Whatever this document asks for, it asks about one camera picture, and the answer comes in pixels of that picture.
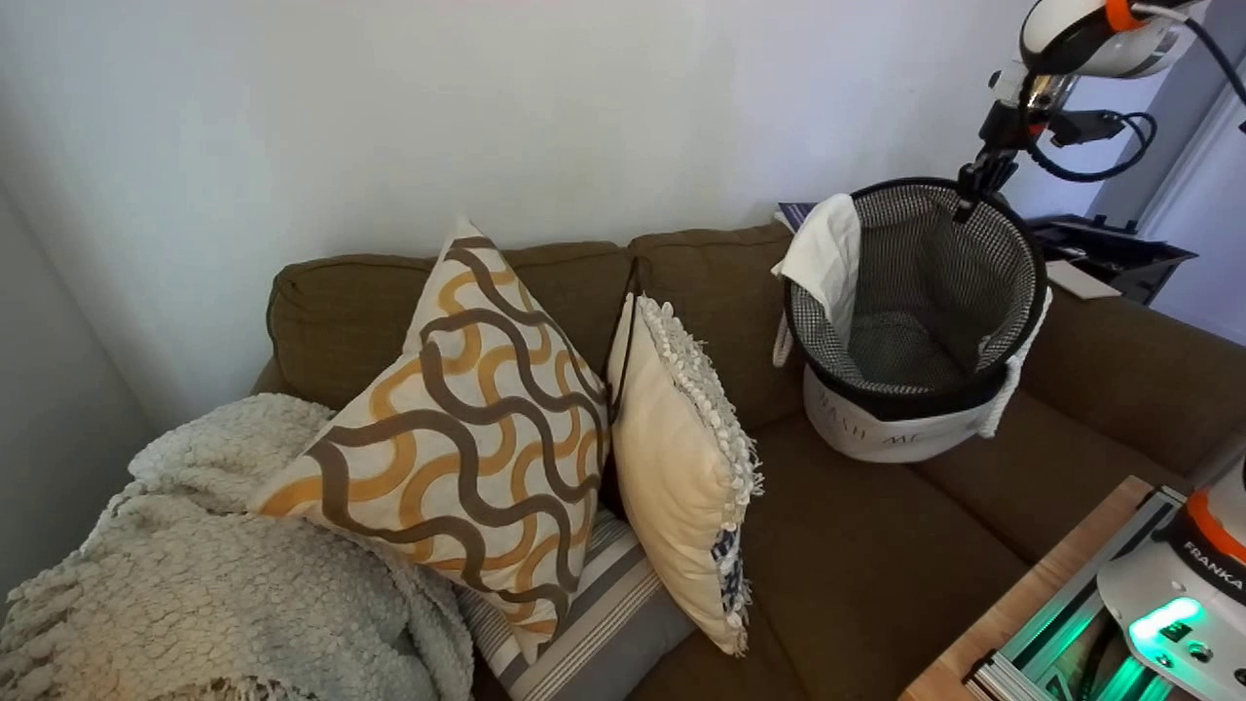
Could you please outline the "white robot base green light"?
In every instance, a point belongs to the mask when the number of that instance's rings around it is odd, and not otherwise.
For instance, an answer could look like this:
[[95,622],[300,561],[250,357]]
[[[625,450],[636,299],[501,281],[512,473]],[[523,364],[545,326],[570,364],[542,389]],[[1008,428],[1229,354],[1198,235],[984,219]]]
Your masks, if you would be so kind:
[[1246,701],[1246,466],[1100,572],[1128,653],[1193,701]]

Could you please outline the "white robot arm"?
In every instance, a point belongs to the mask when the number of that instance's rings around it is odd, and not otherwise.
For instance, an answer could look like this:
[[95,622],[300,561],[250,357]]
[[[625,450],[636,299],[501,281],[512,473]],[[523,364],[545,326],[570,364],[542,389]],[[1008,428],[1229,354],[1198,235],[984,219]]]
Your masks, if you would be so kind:
[[[1069,112],[1074,77],[1145,77],[1176,63],[1193,38],[1214,52],[1197,19],[1198,0],[1037,0],[1019,19],[1015,63],[991,77],[995,106],[980,120],[980,152],[957,172],[956,219],[967,222],[995,199],[1030,152],[1048,174],[1069,185],[1100,185],[1133,169],[1157,124],[1118,109]],[[1101,172],[1069,172],[1039,152],[1039,135],[1056,150],[1083,141],[1114,141],[1137,132],[1137,152]]]

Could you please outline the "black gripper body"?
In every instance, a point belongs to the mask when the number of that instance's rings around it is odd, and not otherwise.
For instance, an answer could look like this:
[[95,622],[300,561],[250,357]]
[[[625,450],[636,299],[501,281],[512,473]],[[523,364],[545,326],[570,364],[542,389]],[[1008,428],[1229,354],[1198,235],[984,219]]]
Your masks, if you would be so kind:
[[980,152],[1004,156],[1037,145],[1048,120],[1062,109],[1072,85],[1072,73],[997,72],[991,77],[995,106],[979,130]]

